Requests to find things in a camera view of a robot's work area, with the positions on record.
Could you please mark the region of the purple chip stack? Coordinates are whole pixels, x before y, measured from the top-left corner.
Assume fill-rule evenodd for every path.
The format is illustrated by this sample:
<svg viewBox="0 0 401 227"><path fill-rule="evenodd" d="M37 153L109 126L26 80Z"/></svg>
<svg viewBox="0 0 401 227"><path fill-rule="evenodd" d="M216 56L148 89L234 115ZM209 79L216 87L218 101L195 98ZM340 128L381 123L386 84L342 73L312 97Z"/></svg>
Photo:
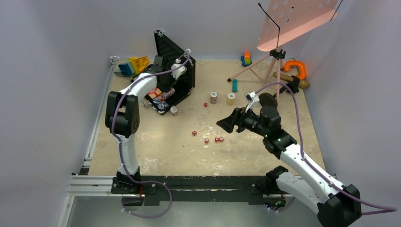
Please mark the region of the purple chip stack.
<svg viewBox="0 0 401 227"><path fill-rule="evenodd" d="M160 95L159 95L159 100L160 101L165 101L165 100L167 100L169 97L171 97L172 95L174 95L175 94L175 89L174 88L171 88L169 91L167 91L167 92L162 92Z"/></svg>

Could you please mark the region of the yellow 50 chip stack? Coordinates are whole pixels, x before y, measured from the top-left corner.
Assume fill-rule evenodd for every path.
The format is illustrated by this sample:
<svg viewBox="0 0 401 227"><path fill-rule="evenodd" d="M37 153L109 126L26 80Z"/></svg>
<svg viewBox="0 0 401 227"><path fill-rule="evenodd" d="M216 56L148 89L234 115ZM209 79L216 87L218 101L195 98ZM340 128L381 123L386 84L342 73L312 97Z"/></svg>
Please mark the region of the yellow 50 chip stack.
<svg viewBox="0 0 401 227"><path fill-rule="evenodd" d="M234 93L228 93L226 105L233 106L234 102L235 102L235 94Z"/></svg>

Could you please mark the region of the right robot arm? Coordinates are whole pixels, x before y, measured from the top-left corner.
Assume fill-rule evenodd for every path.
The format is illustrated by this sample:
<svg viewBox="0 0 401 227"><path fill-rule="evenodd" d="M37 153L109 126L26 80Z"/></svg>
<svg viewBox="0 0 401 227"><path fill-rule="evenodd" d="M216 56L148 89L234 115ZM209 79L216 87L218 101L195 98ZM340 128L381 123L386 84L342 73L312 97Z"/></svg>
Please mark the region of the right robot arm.
<svg viewBox="0 0 401 227"><path fill-rule="evenodd" d="M299 175L300 179L286 170L277 167L269 172L265 180L270 192L279 190L288 192L310 208L324 227L348 227L361 218L361 205L349 198L350 194L360 198L360 192L354 185L345 186L329 175L314 161L309 160L300 144L281 127L281 117L273 106L264 106L260 114L235 108L217 126L232 133L249 130L263 137L265 148Z"/></svg>

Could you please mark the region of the red 100 chip stack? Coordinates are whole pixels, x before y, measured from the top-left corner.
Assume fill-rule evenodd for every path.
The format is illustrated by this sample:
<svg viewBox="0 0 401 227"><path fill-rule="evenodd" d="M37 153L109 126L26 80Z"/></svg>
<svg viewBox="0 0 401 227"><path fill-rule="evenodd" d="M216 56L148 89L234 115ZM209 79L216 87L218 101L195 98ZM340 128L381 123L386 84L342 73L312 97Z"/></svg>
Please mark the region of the red 100 chip stack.
<svg viewBox="0 0 401 227"><path fill-rule="evenodd" d="M218 93L216 91L212 91L210 93L209 102L214 105L217 103L217 99L218 99Z"/></svg>

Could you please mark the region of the short red chip stack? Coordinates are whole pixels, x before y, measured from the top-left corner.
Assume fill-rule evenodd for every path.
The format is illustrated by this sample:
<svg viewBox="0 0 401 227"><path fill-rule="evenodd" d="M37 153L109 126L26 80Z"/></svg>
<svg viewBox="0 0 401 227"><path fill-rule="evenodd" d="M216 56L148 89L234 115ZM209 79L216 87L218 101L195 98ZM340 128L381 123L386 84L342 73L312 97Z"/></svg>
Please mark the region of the short red chip stack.
<svg viewBox="0 0 401 227"><path fill-rule="evenodd" d="M176 106L171 106L170 112L172 116L177 116L179 114L178 108Z"/></svg>

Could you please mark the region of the red Texas Hold'em card deck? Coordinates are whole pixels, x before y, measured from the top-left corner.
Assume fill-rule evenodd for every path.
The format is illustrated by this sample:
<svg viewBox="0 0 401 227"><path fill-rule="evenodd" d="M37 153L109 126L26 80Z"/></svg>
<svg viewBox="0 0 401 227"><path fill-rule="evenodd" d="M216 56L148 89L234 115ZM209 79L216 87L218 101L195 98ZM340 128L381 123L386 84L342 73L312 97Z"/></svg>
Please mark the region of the red Texas Hold'em card deck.
<svg viewBox="0 0 401 227"><path fill-rule="evenodd" d="M159 95L161 95L161 94L162 94L162 91L161 91L159 88L157 88L157 87L148 92L148 96L149 96L151 99L155 99L155 98L157 98L157 97L158 97Z"/></svg>

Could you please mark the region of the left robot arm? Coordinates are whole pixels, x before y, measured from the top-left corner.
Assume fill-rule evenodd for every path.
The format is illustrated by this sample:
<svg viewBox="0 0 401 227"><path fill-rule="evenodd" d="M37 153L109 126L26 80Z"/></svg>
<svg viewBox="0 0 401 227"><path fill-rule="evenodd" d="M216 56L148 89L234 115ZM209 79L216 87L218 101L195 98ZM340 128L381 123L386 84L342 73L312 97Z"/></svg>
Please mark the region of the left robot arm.
<svg viewBox="0 0 401 227"><path fill-rule="evenodd" d="M114 136L120 159L120 166L113 178L112 194L139 193L144 181L141 180L135 151L135 134L139 128L139 101L157 86L158 76L170 75L176 81L187 68L190 56L182 54L166 71L142 72L126 88L110 92L107 97L105 125Z"/></svg>

